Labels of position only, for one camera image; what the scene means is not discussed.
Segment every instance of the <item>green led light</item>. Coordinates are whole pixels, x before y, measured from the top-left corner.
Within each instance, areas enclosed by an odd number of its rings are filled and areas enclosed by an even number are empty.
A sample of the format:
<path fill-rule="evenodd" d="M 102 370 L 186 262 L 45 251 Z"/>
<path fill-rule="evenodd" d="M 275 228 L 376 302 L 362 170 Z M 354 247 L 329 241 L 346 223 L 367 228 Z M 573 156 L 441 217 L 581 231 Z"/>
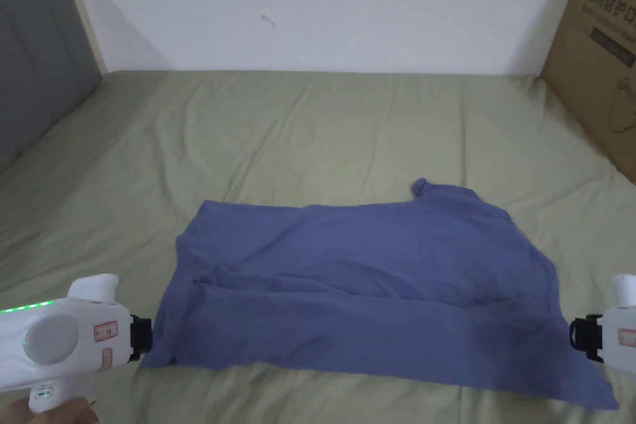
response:
<path fill-rule="evenodd" d="M 46 307 L 47 305 L 53 304 L 53 301 L 43 301 L 41 303 L 33 303 L 31 305 L 25 305 L 24 307 L 18 307 L 16 309 L 6 309 L 0 311 L 0 313 L 11 313 L 11 312 L 20 312 L 21 310 L 27 309 L 36 309 L 38 307 Z"/>

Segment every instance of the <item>white handheld controller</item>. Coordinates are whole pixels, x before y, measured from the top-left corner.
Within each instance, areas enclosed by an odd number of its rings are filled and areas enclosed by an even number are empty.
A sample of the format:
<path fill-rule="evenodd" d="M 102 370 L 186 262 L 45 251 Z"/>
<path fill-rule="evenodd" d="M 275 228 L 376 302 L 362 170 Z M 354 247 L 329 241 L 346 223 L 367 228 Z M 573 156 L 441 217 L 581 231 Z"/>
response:
<path fill-rule="evenodd" d="M 65 298 L 0 311 L 0 392 L 30 388 L 42 413 L 76 397 L 94 402 L 94 373 L 137 361 L 152 347 L 150 319 L 115 301 L 119 280 L 76 280 Z"/>

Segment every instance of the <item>finger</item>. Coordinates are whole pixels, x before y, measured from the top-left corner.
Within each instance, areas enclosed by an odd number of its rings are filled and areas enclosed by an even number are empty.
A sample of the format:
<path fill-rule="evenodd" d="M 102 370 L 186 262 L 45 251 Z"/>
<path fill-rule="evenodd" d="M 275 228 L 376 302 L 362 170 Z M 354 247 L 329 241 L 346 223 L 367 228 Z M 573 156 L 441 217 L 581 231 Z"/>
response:
<path fill-rule="evenodd" d="M 77 421 L 77 419 L 84 414 L 88 409 L 88 402 L 86 399 L 77 398 L 71 399 L 64 404 L 55 407 L 54 409 L 47 410 L 46 413 L 41 413 L 35 416 L 35 419 L 31 421 L 31 424 L 70 424 Z"/>
<path fill-rule="evenodd" d="M 98 415 L 95 414 L 95 411 L 91 408 L 88 408 L 84 411 L 84 413 L 74 422 L 74 424 L 98 424 L 99 418 Z"/>

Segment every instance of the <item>hand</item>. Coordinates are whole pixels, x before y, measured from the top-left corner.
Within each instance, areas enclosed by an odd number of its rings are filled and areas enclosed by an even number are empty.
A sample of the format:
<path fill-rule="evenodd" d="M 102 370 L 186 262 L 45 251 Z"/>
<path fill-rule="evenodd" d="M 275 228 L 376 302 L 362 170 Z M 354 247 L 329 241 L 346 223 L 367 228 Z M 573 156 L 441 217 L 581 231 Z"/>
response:
<path fill-rule="evenodd" d="M 33 414 L 29 398 L 20 399 L 0 410 L 0 424 L 96 424 L 98 415 L 86 399 L 71 399 L 46 413 Z"/>

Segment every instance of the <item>gray headboard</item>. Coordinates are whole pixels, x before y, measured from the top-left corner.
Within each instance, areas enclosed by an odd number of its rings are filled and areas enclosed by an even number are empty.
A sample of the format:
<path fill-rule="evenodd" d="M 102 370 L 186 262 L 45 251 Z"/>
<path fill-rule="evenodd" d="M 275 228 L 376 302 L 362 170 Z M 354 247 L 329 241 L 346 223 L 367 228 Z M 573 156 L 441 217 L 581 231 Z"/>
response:
<path fill-rule="evenodd" d="M 99 85 L 79 16 L 74 0 L 0 0 L 0 171 Z"/>

